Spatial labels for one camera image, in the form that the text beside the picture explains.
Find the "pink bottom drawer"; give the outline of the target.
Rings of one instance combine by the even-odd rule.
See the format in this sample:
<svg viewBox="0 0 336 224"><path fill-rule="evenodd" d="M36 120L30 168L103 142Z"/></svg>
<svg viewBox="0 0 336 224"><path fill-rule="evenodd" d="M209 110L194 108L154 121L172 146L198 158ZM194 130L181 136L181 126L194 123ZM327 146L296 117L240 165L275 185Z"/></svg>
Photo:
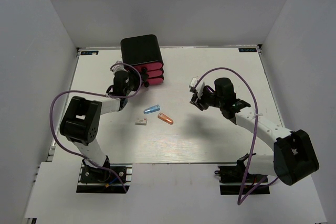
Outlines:
<svg viewBox="0 0 336 224"><path fill-rule="evenodd" d="M158 85L158 84L161 84L163 81L164 81L164 77L163 76L158 76L158 77L154 77L154 78L148 78L144 82L144 86L145 87L149 87L149 86L153 86L153 85Z"/></svg>

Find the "pink drawer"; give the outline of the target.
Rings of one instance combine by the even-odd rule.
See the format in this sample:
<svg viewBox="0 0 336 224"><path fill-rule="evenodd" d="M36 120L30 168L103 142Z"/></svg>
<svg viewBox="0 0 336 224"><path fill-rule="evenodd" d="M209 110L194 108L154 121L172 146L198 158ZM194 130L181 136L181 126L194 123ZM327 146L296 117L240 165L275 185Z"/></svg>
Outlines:
<svg viewBox="0 0 336 224"><path fill-rule="evenodd" d="M162 69L156 69L151 71L142 71L143 74L147 74L148 78L158 78L159 76L162 76L164 74L164 71Z"/></svg>
<svg viewBox="0 0 336 224"><path fill-rule="evenodd" d="M164 77L163 76L158 76L158 77L154 77L154 78L148 78L144 82L144 86L145 87L149 87L149 86L153 86L153 85L158 85L158 84L161 84L163 81L164 81Z"/></svg>
<svg viewBox="0 0 336 224"><path fill-rule="evenodd" d="M163 68L163 63L161 62L148 62L148 63L142 63L142 64L137 64L137 65L132 65L133 67L136 68L139 72L142 71L142 69L146 69L147 72L149 71L156 71L160 70Z"/></svg>

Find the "pink top drawer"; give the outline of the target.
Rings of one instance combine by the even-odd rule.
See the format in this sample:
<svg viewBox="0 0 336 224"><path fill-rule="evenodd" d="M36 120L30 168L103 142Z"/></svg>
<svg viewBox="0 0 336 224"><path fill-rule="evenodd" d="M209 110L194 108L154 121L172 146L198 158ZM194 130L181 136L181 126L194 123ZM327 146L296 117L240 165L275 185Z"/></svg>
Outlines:
<svg viewBox="0 0 336 224"><path fill-rule="evenodd" d="M160 70L163 68L163 63L161 62L148 62L148 63L142 63L142 64L137 64L137 65L132 65L133 67L136 68L139 72L142 71L142 69L146 69L147 72L149 71L156 71Z"/></svg>

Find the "black drawer cabinet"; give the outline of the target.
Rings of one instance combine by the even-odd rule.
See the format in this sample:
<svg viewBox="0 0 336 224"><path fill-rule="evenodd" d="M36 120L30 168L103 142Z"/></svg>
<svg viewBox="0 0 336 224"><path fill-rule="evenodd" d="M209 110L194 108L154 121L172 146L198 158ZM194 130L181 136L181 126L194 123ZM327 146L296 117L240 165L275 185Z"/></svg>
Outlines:
<svg viewBox="0 0 336 224"><path fill-rule="evenodd" d="M120 42L122 61L129 65L137 65L148 62L163 63L160 46L156 35L142 35L124 38ZM148 79L147 74L139 72L142 79Z"/></svg>

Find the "short blue correction tape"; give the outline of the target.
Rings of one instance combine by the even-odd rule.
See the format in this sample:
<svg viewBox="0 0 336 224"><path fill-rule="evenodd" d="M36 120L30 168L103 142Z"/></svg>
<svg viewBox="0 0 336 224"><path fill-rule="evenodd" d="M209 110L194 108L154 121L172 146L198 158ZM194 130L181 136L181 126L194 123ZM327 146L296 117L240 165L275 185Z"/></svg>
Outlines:
<svg viewBox="0 0 336 224"><path fill-rule="evenodd" d="M143 113L144 114L150 114L150 113L157 112L159 110L160 110L160 106L157 104L157 105L154 105L154 106L151 106L149 108L144 109Z"/></svg>

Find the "short orange correction tape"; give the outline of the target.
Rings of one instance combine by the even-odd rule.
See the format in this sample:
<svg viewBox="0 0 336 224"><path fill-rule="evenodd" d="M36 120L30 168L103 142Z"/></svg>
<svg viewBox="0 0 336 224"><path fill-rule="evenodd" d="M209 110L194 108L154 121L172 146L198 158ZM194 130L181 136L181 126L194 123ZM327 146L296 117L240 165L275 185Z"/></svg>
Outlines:
<svg viewBox="0 0 336 224"><path fill-rule="evenodd" d="M169 125L173 125L173 123L174 123L174 121L170 117L165 115L164 113L159 113L158 118L160 120L164 121L165 123L169 124Z"/></svg>

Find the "white staples box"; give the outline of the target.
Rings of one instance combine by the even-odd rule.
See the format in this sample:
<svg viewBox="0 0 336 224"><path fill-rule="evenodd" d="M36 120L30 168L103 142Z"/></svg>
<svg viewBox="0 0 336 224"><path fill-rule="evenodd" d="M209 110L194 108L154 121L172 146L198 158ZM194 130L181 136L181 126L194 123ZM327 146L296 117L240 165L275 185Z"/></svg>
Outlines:
<svg viewBox="0 0 336 224"><path fill-rule="evenodd" d="M135 125L147 125L147 118L136 118Z"/></svg>

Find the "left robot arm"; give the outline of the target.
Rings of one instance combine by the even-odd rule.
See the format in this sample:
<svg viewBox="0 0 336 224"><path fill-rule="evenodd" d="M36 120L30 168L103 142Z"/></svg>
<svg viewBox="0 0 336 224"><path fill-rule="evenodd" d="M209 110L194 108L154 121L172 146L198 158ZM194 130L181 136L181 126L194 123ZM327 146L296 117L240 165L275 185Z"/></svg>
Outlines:
<svg viewBox="0 0 336 224"><path fill-rule="evenodd" d="M93 176L101 182L110 178L111 168L107 155L97 141L100 117L123 110L131 92L140 86L148 87L149 75L133 69L114 73L113 84L100 100L88 100L80 96L71 98L60 125L60 134L72 142L83 156L83 163L93 167Z"/></svg>

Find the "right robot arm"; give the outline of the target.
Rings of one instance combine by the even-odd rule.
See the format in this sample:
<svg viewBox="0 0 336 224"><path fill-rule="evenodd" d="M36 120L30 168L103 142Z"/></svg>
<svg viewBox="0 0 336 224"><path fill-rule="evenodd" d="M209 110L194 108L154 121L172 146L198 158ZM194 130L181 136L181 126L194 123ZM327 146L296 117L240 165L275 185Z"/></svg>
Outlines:
<svg viewBox="0 0 336 224"><path fill-rule="evenodd" d="M212 89L193 78L189 85L193 94L190 103L201 111L209 107L220 109L224 118L256 133L273 151L271 155L246 154L241 157L235 166L221 172L222 182L247 182L257 175L271 175L291 186L320 168L307 132L287 129L257 114L249 103L236 97L229 78L218 78L214 84Z"/></svg>

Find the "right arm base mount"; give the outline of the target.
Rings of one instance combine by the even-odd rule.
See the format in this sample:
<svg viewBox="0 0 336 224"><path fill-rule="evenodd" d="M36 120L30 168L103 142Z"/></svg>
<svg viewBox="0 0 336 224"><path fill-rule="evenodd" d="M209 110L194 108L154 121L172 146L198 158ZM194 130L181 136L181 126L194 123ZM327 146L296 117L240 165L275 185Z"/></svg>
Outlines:
<svg viewBox="0 0 336 224"><path fill-rule="evenodd" d="M219 188L221 195L239 195L240 186L243 181L244 172L237 165L222 164L214 171L219 179ZM243 188L245 195L253 186L263 179L264 175L248 174Z"/></svg>

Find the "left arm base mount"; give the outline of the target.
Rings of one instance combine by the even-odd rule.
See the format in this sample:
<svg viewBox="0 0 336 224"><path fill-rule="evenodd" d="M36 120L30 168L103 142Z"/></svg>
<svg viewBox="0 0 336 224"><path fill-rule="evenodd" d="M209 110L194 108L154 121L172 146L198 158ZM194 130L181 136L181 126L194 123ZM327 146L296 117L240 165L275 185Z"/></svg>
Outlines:
<svg viewBox="0 0 336 224"><path fill-rule="evenodd" d="M131 185L132 164L111 164L110 168L118 174L126 190L128 190ZM125 194L126 191L115 174L82 164L76 193Z"/></svg>

